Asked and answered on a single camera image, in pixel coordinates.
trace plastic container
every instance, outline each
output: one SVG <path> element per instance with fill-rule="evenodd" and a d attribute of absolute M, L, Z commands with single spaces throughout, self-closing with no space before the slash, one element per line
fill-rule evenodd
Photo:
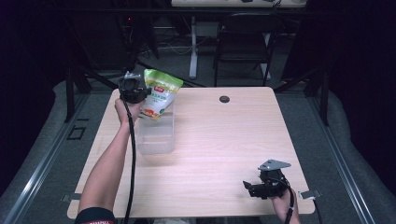
<path fill-rule="evenodd" d="M 142 155 L 170 153 L 175 149 L 175 108 L 170 104 L 158 120 L 140 119 L 136 148 Z"/>

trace green snack bag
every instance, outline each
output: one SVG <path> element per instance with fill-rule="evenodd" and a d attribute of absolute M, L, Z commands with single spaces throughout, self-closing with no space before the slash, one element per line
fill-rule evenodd
<path fill-rule="evenodd" d="M 151 88 L 151 95 L 148 95 L 141 108 L 141 117 L 158 119 L 175 99 L 183 80 L 154 69 L 146 69 L 145 82 L 147 88 Z"/>

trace black cord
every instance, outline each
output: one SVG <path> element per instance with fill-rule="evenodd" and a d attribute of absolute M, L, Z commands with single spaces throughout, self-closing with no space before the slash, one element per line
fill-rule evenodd
<path fill-rule="evenodd" d="M 132 118 L 131 111 L 129 110 L 129 107 L 123 98 L 121 91 L 120 91 L 120 98 L 125 106 L 127 115 L 128 115 L 128 121 L 129 121 L 129 131 L 131 134 L 131 143 L 132 143 L 132 171 L 131 171 L 131 188 L 129 190 L 129 199 L 128 199 L 128 206 L 126 208 L 125 212 L 125 218 L 124 218 L 124 223 L 128 224 L 129 220 L 129 214 L 131 213 L 131 207 L 132 207 L 132 201 L 134 199 L 134 170 L 136 167 L 136 143 L 134 140 L 134 120 Z"/>
<path fill-rule="evenodd" d="M 289 224 L 290 223 L 290 219 L 291 219 L 291 215 L 293 214 L 294 211 L 294 194 L 293 191 L 291 190 L 290 187 L 290 183 L 289 181 L 285 178 L 285 182 L 283 182 L 282 180 L 276 179 L 276 178 L 272 178 L 272 177 L 265 177 L 264 179 L 268 179 L 268 180 L 273 180 L 273 181 L 277 181 L 282 183 L 284 186 L 286 186 L 290 192 L 290 208 L 288 213 L 286 214 L 286 219 L 285 219 L 285 224 Z"/>
<path fill-rule="evenodd" d="M 313 201 L 314 201 L 315 209 L 317 209 L 319 223 L 321 224 L 322 223 L 321 214 L 320 214 L 320 211 L 319 211 L 319 207 L 318 207 L 317 201 L 315 199 Z"/>

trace sleeve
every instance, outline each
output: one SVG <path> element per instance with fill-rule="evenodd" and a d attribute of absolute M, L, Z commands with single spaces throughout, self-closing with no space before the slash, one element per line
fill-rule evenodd
<path fill-rule="evenodd" d="M 78 213 L 75 224 L 115 224 L 114 214 L 101 207 L 91 207 Z"/>

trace white table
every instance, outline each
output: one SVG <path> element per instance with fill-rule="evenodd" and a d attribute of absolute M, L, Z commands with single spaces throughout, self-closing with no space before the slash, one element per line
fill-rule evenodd
<path fill-rule="evenodd" d="M 222 95 L 230 102 L 222 103 Z M 115 90 L 76 188 L 81 193 L 92 167 L 119 128 Z M 175 150 L 136 155 L 131 217 L 243 217 L 275 213 L 270 200 L 250 197 L 243 180 L 260 184 L 258 166 L 269 159 L 296 191 L 306 191 L 304 174 L 273 90 L 258 88 L 182 88 L 175 100 Z M 124 217 L 132 165 L 128 150 L 114 214 Z M 310 200 L 298 198 L 301 214 L 313 213 Z M 67 215 L 75 218 L 78 201 Z"/>

